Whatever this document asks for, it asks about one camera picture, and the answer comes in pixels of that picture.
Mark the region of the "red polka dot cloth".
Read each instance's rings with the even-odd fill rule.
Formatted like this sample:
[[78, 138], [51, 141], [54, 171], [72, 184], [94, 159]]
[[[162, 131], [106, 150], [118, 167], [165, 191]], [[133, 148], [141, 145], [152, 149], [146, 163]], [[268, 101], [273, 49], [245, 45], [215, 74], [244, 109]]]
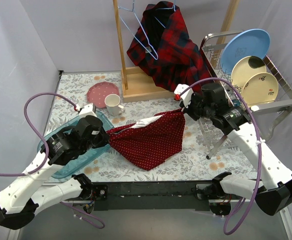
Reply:
[[108, 130], [109, 144], [126, 160], [149, 171], [182, 150], [185, 123], [181, 109], [160, 112]]

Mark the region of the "red plaid skirt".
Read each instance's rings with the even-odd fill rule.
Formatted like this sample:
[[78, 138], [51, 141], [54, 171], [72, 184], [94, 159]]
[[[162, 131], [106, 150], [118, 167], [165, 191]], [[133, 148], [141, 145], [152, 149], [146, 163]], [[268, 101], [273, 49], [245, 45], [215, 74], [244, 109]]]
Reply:
[[176, 6], [163, 28], [153, 17], [157, 4], [148, 4], [141, 25], [127, 50], [130, 60], [140, 67], [154, 84], [173, 92], [178, 84], [192, 85], [211, 75], [190, 39], [180, 8]]

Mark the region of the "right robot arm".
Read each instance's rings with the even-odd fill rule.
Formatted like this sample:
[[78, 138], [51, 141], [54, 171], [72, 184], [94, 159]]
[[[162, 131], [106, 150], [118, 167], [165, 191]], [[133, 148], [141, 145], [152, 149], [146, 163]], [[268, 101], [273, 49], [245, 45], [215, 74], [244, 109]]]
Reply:
[[230, 107], [225, 91], [218, 83], [205, 84], [202, 93], [193, 92], [186, 84], [178, 84], [174, 90], [175, 97], [181, 99], [180, 106], [184, 113], [195, 121], [209, 118], [260, 172], [260, 177], [255, 180], [237, 177], [230, 172], [221, 173], [203, 193], [218, 199], [229, 194], [254, 199], [258, 207], [270, 216], [291, 204], [292, 171], [262, 138], [257, 137], [257, 128], [248, 112], [241, 107]]

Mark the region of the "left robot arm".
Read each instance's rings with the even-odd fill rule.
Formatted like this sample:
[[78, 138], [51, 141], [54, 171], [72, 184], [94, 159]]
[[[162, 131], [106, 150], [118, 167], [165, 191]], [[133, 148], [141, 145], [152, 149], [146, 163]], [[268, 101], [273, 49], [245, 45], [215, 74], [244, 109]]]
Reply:
[[18, 230], [55, 204], [74, 198], [93, 199], [96, 196], [94, 185], [83, 173], [53, 187], [42, 188], [42, 185], [70, 161], [108, 143], [109, 136], [103, 122], [92, 115], [81, 118], [76, 125], [62, 128], [45, 140], [22, 176], [0, 191], [0, 226]]

